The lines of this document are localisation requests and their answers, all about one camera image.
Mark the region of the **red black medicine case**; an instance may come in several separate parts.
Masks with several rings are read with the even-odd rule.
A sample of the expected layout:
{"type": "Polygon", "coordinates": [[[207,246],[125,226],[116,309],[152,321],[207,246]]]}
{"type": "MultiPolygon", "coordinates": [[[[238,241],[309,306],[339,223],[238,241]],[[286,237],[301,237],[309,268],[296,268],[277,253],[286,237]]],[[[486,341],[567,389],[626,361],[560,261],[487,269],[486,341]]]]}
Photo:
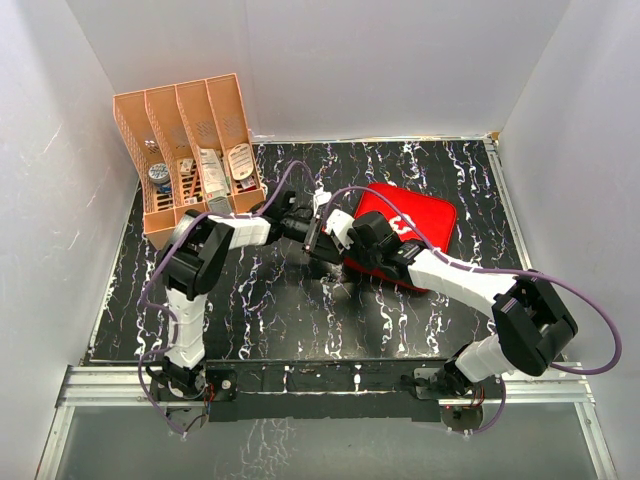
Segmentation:
{"type": "Polygon", "coordinates": [[[390,261],[397,268],[397,274],[366,271],[349,258],[349,250],[345,251],[344,264],[361,273],[420,291],[410,279],[409,262],[426,248],[423,238],[447,252],[456,219],[457,210],[448,201],[389,184],[371,183],[361,196],[351,229],[367,238],[395,232],[400,237],[400,247],[390,261]]]}

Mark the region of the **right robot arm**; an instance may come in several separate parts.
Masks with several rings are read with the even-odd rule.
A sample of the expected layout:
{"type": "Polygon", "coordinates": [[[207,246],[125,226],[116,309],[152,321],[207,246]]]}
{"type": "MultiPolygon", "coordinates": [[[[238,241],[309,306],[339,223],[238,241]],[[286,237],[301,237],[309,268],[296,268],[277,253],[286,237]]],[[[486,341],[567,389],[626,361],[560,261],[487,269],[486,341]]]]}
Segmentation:
{"type": "Polygon", "coordinates": [[[346,254],[370,271],[461,302],[492,319],[494,334],[461,347],[418,388],[466,397],[491,376],[519,370],[538,377],[572,340],[578,326],[551,283],[523,274],[484,273],[422,241],[403,241],[379,212],[356,219],[346,254]]]}

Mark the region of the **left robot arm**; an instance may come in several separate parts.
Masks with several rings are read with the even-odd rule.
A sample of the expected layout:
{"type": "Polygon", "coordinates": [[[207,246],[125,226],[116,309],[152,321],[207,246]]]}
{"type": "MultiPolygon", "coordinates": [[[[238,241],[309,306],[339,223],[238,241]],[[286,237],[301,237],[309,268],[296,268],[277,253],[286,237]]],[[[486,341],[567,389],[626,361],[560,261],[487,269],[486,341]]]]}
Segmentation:
{"type": "Polygon", "coordinates": [[[335,209],[322,224],[330,197],[316,190],[308,218],[298,214],[292,191],[280,191],[245,214],[185,213],[161,253],[158,276],[168,305],[159,309],[168,316],[168,342],[156,355],[160,369],[145,367],[158,385],[183,399],[203,394],[207,383],[203,371],[206,300],[230,251],[269,245],[285,237],[301,243],[303,252],[313,258],[342,262],[342,252],[353,243],[348,231],[354,218],[335,209]]]}

